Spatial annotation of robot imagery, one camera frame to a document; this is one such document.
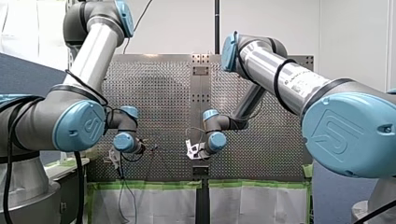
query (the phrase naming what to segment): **metal pole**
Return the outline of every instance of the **metal pole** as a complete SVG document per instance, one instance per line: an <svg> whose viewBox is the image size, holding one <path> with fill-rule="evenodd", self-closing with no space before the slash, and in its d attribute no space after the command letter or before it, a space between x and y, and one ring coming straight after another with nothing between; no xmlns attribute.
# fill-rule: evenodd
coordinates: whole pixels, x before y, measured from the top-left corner
<svg viewBox="0 0 396 224"><path fill-rule="evenodd" d="M215 0L215 54L220 54L220 0Z"/></svg>

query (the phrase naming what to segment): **black cable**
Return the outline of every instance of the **black cable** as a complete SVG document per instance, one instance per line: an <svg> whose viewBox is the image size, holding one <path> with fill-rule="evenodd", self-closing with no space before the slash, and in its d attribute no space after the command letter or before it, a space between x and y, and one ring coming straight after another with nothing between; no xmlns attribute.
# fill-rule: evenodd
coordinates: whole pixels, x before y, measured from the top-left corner
<svg viewBox="0 0 396 224"><path fill-rule="evenodd" d="M390 208L395 207L395 206L396 206L396 200L394 200L393 202L387 203L384 206L374 210L374 212L372 212L372 213L368 214L367 216L359 219L354 224L364 224L364 222L372 219L373 217L376 217L376 216L380 215L381 213L384 213L384 212L388 211Z"/></svg>
<svg viewBox="0 0 396 224"><path fill-rule="evenodd" d="M120 196L119 196L119 212L122 216L122 218L125 221L128 221L129 223L129 219L125 217L125 215L122 213L122 209L121 209L121 196L122 196L122 191L123 191L123 187L126 186L126 188L128 189L128 191L131 193L132 197L134 198L134 224L137 224L137 205L136 205L136 197L134 196L134 193L132 192L132 190L129 188L128 183L126 183L126 179L125 179L125 175L123 172L123 166L122 166L122 160L120 160L120 167L118 169L119 172L119 176L120 176L120 180L122 182L121 184L121 192L120 192Z"/></svg>
<svg viewBox="0 0 396 224"><path fill-rule="evenodd" d="M75 157L76 157L76 163L77 163L77 172L78 172L78 212L77 212L77 218L76 218L76 223L77 224L82 224L82 217L84 215L84 172L82 168L82 161L81 161L81 155L79 152L74 152Z"/></svg>
<svg viewBox="0 0 396 224"><path fill-rule="evenodd" d="M75 79L81 86L83 86L83 87L87 88L88 90L92 91L93 93L95 93L96 96L99 96L105 102L104 104L101 104L102 106L107 106L108 105L108 100L105 98L105 96L103 96L101 93L99 93L98 91L94 90L92 87L87 85L79 77L74 75L69 69L66 69L64 71L66 72L67 75L69 75L70 77Z"/></svg>
<svg viewBox="0 0 396 224"><path fill-rule="evenodd" d="M8 124L8 137L7 137L7 173L6 173L6 183L4 186L4 193L3 193L3 212L4 212L4 217L6 220L7 224L12 224L12 219L11 219L11 215L9 213L9 208L8 208L8 198L9 198L9 189L11 186L11 177L12 177L12 139L15 138L15 131L16 131L16 127L18 125L18 123L20 122L21 118L27 113L27 111L29 111L30 108L32 108L32 106L34 106L37 102L42 101L43 98L36 96L36 97L32 97L32 96L28 96L28 97L23 97L21 99L17 99L17 100L21 100L21 103L19 105L17 105L14 108L14 111L19 112L21 110L22 107L24 107L26 104L30 103L30 105L27 106L27 108L20 113L14 120L10 120L8 122L12 122L12 124L9 126Z"/></svg>
<svg viewBox="0 0 396 224"><path fill-rule="evenodd" d="M137 162L137 161L140 161L143 157L143 152L142 152L142 154L140 154L140 156L136 160L134 159L134 157L132 159L128 159L126 156L124 156L124 154L122 152L120 154L128 162Z"/></svg>
<svg viewBox="0 0 396 224"><path fill-rule="evenodd" d="M283 106L283 108L285 108L287 111L289 111L291 114L295 113L288 107L288 105L286 105L286 103L282 100L282 97L280 96L279 93L279 86L278 86L278 81L279 81L279 76L280 76L280 72L282 71L283 67L288 64L288 63L297 63L296 61L294 61L293 59L287 59L285 60L285 62L283 62L277 69L276 69L276 73L274 75L274 94L276 99L279 101L279 103Z"/></svg>
<svg viewBox="0 0 396 224"><path fill-rule="evenodd" d="M149 0L149 1L148 1L148 4L146 5L145 9L144 9L143 12L142 12L142 15L140 15L139 19L137 20L136 26L134 27L134 32L137 30L137 27L139 26L140 21L141 21L141 20L143 19L143 17L145 16L146 11L148 10L149 5L151 4L151 2L152 2L152 0ZM124 47L124 51L123 51L122 54L125 54L126 48L128 48L128 45L129 45L130 40L131 40L131 38L128 38L128 41L126 42L126 45L125 45L125 47Z"/></svg>
<svg viewBox="0 0 396 224"><path fill-rule="evenodd" d="M124 47L124 50L122 51L122 54L125 54L126 48L128 48L129 42L131 41L131 38L128 38L128 40L126 41L126 45Z"/></svg>

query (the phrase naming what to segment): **metal bracket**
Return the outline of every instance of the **metal bracket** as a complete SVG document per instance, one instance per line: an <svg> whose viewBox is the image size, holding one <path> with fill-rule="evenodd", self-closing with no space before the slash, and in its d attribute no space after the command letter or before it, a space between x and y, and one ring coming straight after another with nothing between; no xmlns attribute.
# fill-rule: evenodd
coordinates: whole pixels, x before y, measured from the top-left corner
<svg viewBox="0 0 396 224"><path fill-rule="evenodd" d="M209 165L194 165L192 166L192 176L194 179L208 179L209 177Z"/></svg>

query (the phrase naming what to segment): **white wall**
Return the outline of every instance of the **white wall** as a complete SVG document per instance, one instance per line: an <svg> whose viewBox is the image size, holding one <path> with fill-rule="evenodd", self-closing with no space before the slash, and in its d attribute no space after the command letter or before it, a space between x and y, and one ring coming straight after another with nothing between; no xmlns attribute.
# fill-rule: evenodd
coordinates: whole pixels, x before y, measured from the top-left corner
<svg viewBox="0 0 396 224"><path fill-rule="evenodd" d="M127 0L134 21L147 0ZM237 30L246 35L271 36L289 54L318 58L319 1L220 1L220 42ZM207 53L214 51L214 0L154 0L126 53ZM122 53L123 46L117 49Z"/></svg>
<svg viewBox="0 0 396 224"><path fill-rule="evenodd" d="M320 1L319 72L323 76L351 77L386 90L391 1Z"/></svg>

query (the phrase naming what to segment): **silver arm tube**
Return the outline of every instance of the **silver arm tube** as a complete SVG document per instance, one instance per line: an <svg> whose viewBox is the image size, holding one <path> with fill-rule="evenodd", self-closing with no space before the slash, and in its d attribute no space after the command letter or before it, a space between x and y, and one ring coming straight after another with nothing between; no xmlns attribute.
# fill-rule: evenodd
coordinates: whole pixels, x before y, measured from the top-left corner
<svg viewBox="0 0 396 224"><path fill-rule="evenodd" d="M238 106L231 114L231 119L247 120L262 100L264 94L265 89L263 87L251 83L245 95L239 101Z"/></svg>
<svg viewBox="0 0 396 224"><path fill-rule="evenodd" d="M286 60L254 41L241 50L244 66L250 77L272 94L276 69ZM282 100L297 115L303 112L306 102L330 80L303 68L296 63L286 64L278 79Z"/></svg>
<svg viewBox="0 0 396 224"><path fill-rule="evenodd" d="M123 37L123 32L114 21L102 17L90 19L88 25L89 34L70 71L84 83L101 92L107 68L120 43L120 36ZM65 78L64 85L82 88L70 76Z"/></svg>

